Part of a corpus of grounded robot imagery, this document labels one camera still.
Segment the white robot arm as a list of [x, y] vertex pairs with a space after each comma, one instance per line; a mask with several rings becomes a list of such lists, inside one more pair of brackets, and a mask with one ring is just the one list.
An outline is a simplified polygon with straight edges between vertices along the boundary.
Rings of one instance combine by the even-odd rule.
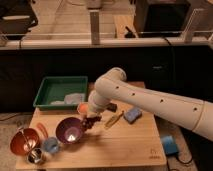
[[118, 100], [213, 141], [212, 102], [139, 88], [126, 83], [126, 79], [125, 71], [114, 67], [95, 81], [88, 97], [90, 118], [99, 116], [112, 100]]

